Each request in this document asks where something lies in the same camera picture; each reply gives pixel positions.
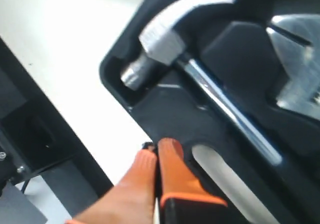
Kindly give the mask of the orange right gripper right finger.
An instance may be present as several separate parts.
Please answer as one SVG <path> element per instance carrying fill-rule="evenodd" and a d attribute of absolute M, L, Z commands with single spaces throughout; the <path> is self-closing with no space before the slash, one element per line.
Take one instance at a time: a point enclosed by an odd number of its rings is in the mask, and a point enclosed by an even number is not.
<path fill-rule="evenodd" d="M 208 193 L 184 162 L 179 141 L 158 142 L 162 195 L 159 202 L 162 224 L 226 224 L 228 204 Z"/>

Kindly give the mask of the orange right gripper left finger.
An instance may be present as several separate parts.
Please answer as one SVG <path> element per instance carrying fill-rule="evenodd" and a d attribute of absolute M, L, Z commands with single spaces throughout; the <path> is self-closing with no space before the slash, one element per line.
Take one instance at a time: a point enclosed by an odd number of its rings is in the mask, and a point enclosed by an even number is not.
<path fill-rule="evenodd" d="M 67 224 L 152 224 L 157 156 L 140 150 L 127 173 L 102 198 Z"/>

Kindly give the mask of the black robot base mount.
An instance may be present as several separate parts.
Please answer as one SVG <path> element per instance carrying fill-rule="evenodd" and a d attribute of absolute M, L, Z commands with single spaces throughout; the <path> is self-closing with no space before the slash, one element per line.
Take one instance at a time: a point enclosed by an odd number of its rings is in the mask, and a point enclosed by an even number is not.
<path fill-rule="evenodd" d="M 0 44 L 0 182 L 42 177 L 71 215 L 101 198 L 112 182 L 23 68 Z"/>

